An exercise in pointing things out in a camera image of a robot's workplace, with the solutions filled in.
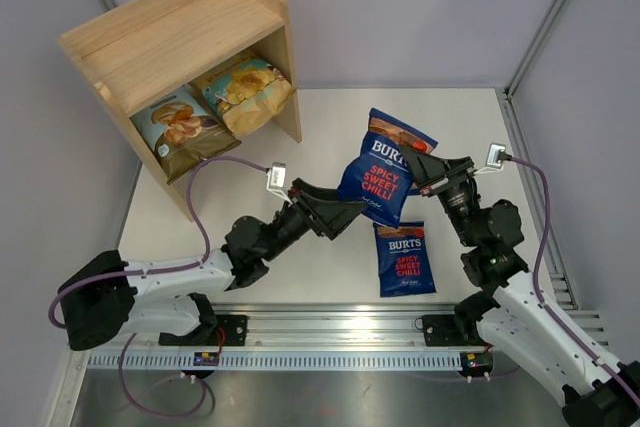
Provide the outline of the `tan kettle chips bag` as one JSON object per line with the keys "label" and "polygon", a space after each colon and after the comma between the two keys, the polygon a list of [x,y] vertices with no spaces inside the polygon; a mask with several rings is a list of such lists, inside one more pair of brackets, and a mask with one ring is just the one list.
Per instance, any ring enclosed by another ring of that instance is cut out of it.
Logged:
{"label": "tan kettle chips bag", "polygon": [[189,82],[226,127],[247,136],[278,115],[293,87],[278,68],[244,50]]}

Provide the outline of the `light blue cassava chips bag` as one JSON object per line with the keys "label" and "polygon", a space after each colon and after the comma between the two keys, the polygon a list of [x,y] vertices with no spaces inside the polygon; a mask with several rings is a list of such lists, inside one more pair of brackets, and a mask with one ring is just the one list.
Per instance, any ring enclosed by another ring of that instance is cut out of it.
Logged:
{"label": "light blue cassava chips bag", "polygon": [[180,87],[130,117],[169,184],[202,161],[241,145],[213,114]]}

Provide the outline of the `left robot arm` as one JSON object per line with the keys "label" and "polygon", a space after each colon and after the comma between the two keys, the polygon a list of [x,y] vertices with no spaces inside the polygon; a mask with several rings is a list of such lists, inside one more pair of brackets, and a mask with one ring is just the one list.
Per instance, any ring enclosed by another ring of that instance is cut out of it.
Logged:
{"label": "left robot arm", "polygon": [[333,240],[365,209],[361,200],[296,179],[271,222],[243,216],[220,248],[201,257],[134,262],[104,251],[59,288],[53,307],[73,351],[133,334],[155,334],[162,346],[217,345],[223,328],[208,293],[251,286],[307,232]]}

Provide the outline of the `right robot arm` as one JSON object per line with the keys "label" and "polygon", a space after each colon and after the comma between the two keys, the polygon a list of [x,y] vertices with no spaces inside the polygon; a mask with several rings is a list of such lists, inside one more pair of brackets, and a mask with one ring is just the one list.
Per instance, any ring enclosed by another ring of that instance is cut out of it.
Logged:
{"label": "right robot arm", "polygon": [[560,405],[570,426],[636,426],[639,364],[624,363],[546,293],[541,264],[517,254],[524,240],[518,207],[480,204],[471,158],[443,159],[402,147],[420,194],[437,198],[467,252],[463,270],[478,292],[454,309],[454,331],[507,354]]}

